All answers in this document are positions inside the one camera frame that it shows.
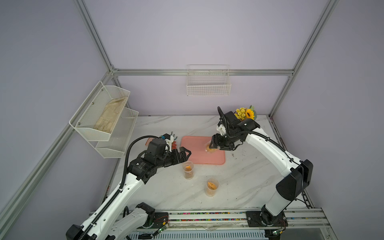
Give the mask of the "clear jar with cookies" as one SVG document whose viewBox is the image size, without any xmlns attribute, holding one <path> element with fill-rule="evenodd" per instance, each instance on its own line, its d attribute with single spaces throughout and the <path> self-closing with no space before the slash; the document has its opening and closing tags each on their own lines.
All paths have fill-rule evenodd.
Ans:
<svg viewBox="0 0 384 240">
<path fill-rule="evenodd" d="M 207 144 L 205 145 L 205 151 L 206 151 L 207 154 L 215 153 L 215 152 L 218 150 L 218 149 L 212 149 L 212 148 L 210 147 L 210 144 L 211 144 L 211 143 L 207 143 Z"/>
</svg>

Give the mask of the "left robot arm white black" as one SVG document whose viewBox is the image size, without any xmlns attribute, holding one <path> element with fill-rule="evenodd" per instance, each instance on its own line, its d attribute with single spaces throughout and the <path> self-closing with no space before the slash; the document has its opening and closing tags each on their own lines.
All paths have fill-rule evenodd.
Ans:
<svg viewBox="0 0 384 240">
<path fill-rule="evenodd" d="M 146 150 L 130 161 L 125 158 L 122 179 L 102 205 L 81 225 L 72 225 L 66 232 L 68 240 L 121 240 L 141 227 L 153 225 L 155 209 L 140 203 L 127 216 L 118 220 L 128 207 L 132 196 L 140 190 L 158 169 L 178 165 L 189 160 L 191 151 L 173 149 L 174 137 L 164 134 L 150 136 Z"/>
</svg>

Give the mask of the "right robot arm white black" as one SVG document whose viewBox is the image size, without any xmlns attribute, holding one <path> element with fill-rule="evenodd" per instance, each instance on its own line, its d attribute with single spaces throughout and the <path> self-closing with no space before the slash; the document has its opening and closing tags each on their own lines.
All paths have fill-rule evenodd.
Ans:
<svg viewBox="0 0 384 240">
<path fill-rule="evenodd" d="M 271 227 L 283 220 L 283 211 L 295 199 L 303 194 L 310 185 L 313 164 L 309 160 L 300 160 L 276 141 L 271 139 L 262 127 L 252 119 L 239 120 L 235 113 L 224 113 L 218 107 L 220 121 L 218 133 L 212 136 L 209 149 L 235 151 L 240 144 L 247 143 L 263 154 L 279 171 L 283 179 L 277 183 L 276 191 L 263 205 L 259 222 Z"/>
</svg>

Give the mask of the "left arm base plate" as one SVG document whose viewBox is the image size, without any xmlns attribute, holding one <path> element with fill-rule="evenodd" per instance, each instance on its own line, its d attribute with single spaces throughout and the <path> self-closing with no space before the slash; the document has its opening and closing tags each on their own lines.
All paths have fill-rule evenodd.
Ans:
<svg viewBox="0 0 384 240">
<path fill-rule="evenodd" d="M 153 215 L 148 216 L 145 224 L 141 229 L 159 229 L 164 222 L 168 222 L 169 213 L 155 212 Z"/>
</svg>

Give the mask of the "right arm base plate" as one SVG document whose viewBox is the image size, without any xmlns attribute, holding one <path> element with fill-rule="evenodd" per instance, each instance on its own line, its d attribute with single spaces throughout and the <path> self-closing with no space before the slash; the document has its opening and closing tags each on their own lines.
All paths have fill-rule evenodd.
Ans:
<svg viewBox="0 0 384 240">
<path fill-rule="evenodd" d="M 284 212 L 273 216 L 268 211 L 247 211 L 246 218 L 249 227 L 287 227 L 288 222 Z"/>
</svg>

